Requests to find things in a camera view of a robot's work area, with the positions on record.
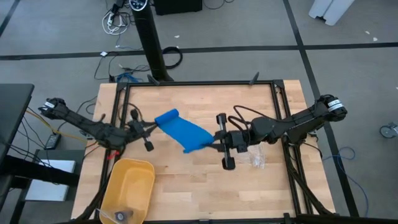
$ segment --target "yellow cable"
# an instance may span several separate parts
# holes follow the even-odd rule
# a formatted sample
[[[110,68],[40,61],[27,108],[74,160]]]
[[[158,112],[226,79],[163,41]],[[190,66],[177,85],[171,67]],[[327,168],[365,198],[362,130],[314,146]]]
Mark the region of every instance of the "yellow cable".
[[[30,112],[30,111],[28,111],[28,110],[26,111],[26,113],[29,113],[30,115],[32,115],[32,116],[36,117],[37,119],[39,119],[41,122],[43,122],[44,125],[46,125],[47,127],[49,127],[49,128],[52,130],[52,132],[54,132],[54,133],[61,134],[61,135],[66,136],[66,137],[74,138],[74,139],[77,139],[77,140],[79,140],[79,141],[81,141],[81,142],[83,142],[83,143],[86,143],[86,140],[84,140],[84,139],[82,139],[82,138],[73,136],[73,135],[71,135],[71,134],[66,134],[66,133],[57,131],[56,129],[54,129],[53,127],[51,127],[51,125],[49,125],[42,117],[37,116],[36,114],[34,114],[34,113],[32,113],[32,112]]]

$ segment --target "desk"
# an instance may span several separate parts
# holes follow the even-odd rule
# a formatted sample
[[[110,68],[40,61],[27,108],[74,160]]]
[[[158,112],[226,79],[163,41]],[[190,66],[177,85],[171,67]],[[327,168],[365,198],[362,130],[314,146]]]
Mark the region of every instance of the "desk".
[[[307,108],[298,80],[286,80],[284,86],[291,113]],[[94,119],[100,119],[104,113],[104,121],[110,121],[115,95],[116,84],[101,85]],[[277,95],[282,114],[285,114],[281,96]],[[182,118],[212,134],[219,128],[216,115],[235,115],[234,105],[244,105],[276,118],[270,85],[133,86],[129,102],[140,108],[146,121],[153,121],[176,108]],[[242,111],[242,114],[249,121],[256,117],[248,111]],[[227,130],[233,128],[227,123]],[[183,154],[182,147],[159,129],[150,139],[155,147],[153,151],[147,152],[140,140],[128,144],[123,155],[124,158],[149,161],[155,167],[156,180],[146,220],[275,218],[283,217],[283,213],[294,216],[280,142],[262,144],[266,155],[265,169],[252,167],[247,162],[248,154],[237,154],[232,150],[236,169],[227,171],[221,165],[223,154],[214,149]],[[316,146],[312,138],[307,142]],[[321,203],[334,212],[319,152],[304,145],[301,153],[308,186]],[[99,187],[103,159],[103,148],[98,148],[85,159],[72,218],[79,216],[94,197]],[[305,212],[302,193],[297,188],[300,205]]]

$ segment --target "white cable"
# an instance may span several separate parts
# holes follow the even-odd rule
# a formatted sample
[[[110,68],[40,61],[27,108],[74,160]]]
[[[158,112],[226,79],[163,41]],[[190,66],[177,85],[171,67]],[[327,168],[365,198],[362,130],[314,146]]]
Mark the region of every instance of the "white cable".
[[[127,30],[127,28],[129,27],[129,24],[128,24],[128,23],[127,23],[127,24],[123,24],[122,16],[119,15],[119,25],[118,25],[118,26],[115,26],[115,28],[112,28],[112,26],[108,26],[108,25],[107,25],[107,28],[108,28],[108,31],[107,31],[107,30],[105,29],[104,23],[106,23],[106,22],[105,22],[105,19],[106,19],[108,16],[111,16],[111,12],[108,12],[108,13],[102,18],[102,29],[104,30],[104,32],[105,32],[106,34],[109,34],[109,35],[120,35],[120,34],[124,33],[124,32]]]

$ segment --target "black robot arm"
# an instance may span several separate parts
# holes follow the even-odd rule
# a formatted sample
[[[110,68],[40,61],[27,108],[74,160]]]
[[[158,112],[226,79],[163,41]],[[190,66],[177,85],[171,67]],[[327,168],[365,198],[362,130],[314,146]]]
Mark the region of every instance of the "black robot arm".
[[[91,121],[82,115],[70,110],[63,99],[47,99],[39,108],[42,115],[50,119],[62,119],[84,132],[92,135],[99,145],[108,149],[123,150],[126,144],[143,138],[148,151],[153,150],[152,143],[148,140],[150,132],[156,128],[155,123],[139,121],[138,111],[131,111],[132,121],[128,122],[129,128],[120,129],[100,121]]]
[[[227,132],[225,128],[227,117],[222,113],[216,117],[221,130],[216,133],[215,140],[220,140],[220,144],[212,144],[210,147],[224,153],[223,167],[232,170],[235,168],[235,163],[233,157],[229,156],[230,149],[236,149],[239,153],[247,152],[248,146],[260,144],[262,141],[275,144],[283,136],[287,137],[290,144],[299,145],[307,137],[307,133],[320,129],[325,122],[341,121],[346,114],[346,108],[337,97],[323,95],[311,107],[283,120],[276,120],[263,114],[251,122],[235,119],[250,125],[250,128]]]

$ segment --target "metal leg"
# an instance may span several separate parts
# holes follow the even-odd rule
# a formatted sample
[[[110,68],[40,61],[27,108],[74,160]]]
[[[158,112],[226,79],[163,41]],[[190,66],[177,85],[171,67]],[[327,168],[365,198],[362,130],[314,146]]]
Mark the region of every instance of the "metal leg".
[[[80,177],[77,174],[72,174],[56,168],[45,167],[12,156],[6,156],[4,158],[0,173],[69,186],[77,186]]]

